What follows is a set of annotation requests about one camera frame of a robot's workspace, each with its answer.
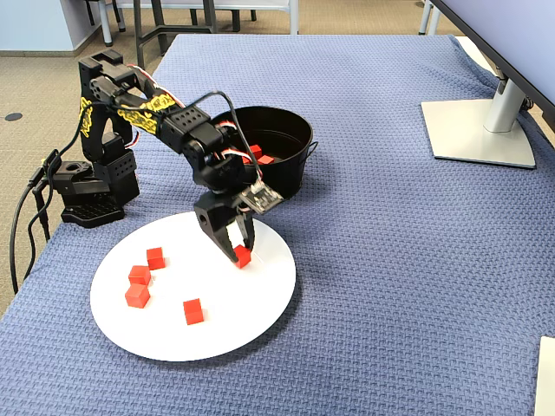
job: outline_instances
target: monitor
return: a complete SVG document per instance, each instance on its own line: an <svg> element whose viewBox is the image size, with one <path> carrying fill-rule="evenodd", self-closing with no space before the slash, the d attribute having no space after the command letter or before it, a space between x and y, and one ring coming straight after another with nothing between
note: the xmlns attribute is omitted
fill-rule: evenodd
<svg viewBox="0 0 555 416"><path fill-rule="evenodd" d="M492 100L422 103L434 156L535 167L516 117L526 95L555 117L555 1L433 3L508 77Z"/></svg>

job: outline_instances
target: black bucket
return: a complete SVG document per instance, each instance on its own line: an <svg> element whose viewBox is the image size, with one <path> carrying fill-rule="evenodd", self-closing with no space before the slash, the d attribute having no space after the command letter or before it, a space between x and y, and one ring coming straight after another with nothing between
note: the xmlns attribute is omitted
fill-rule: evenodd
<svg viewBox="0 0 555 416"><path fill-rule="evenodd" d="M249 145L259 145L263 155L274 158L269 165L260 165L263 181L282 197L291 198L301 187L304 162L318 144L311 143L312 127L309 122L281 108L242 107L235 111ZM232 121L230 112L215 117L212 123L225 120ZM238 134L232 136L231 145L245 151ZM246 165L245 169L254 171L254 166Z"/></svg>

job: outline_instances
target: chair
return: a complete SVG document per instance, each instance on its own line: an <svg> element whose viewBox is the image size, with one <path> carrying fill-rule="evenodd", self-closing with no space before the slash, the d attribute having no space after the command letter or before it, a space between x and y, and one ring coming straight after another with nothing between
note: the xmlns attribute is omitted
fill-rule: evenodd
<svg viewBox="0 0 555 416"><path fill-rule="evenodd" d="M104 44L106 46L113 46L112 33L110 32L110 23L108 20L108 11L106 9L106 0L85 0L87 2L87 12L88 19L91 25L95 25L95 20L93 18L92 10L90 9L89 2L95 2L98 4L98 12L101 17L102 34L104 36ZM125 32L125 21L123 20L123 13L121 9L118 8L116 0L112 0L112 7L114 8L115 20L118 23L118 28L120 32Z"/></svg>
<svg viewBox="0 0 555 416"><path fill-rule="evenodd" d="M118 0L121 7L133 7L133 0ZM238 11L250 10L251 19L256 20L256 11L260 10L282 10L289 13L290 18L290 34L298 35L298 2L299 0L214 0L216 10L231 10L234 13L233 30L239 29ZM142 7L148 7L148 3L143 3ZM168 9L202 9L202 0L167 0L164 2L164 8ZM191 12L193 25L196 22L196 12Z"/></svg>

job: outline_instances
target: monitor base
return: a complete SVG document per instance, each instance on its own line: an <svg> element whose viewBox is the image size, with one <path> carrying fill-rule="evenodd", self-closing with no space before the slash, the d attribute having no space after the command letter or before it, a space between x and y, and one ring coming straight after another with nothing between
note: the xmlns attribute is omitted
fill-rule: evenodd
<svg viewBox="0 0 555 416"><path fill-rule="evenodd" d="M484 128L493 100L424 101L434 157L532 169L536 161L517 121L507 133Z"/></svg>

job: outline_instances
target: bucket handle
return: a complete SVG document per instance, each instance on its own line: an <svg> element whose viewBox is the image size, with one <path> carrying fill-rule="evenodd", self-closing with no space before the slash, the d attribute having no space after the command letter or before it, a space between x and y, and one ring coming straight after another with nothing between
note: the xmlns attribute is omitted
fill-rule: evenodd
<svg viewBox="0 0 555 416"><path fill-rule="evenodd" d="M306 160L314 153L314 151L316 150L316 148L318 147L318 143L317 141L313 141L312 143L309 144L309 152L307 153L306 157L301 160L300 162L298 162L299 165L302 165L304 162L306 162Z"/></svg>

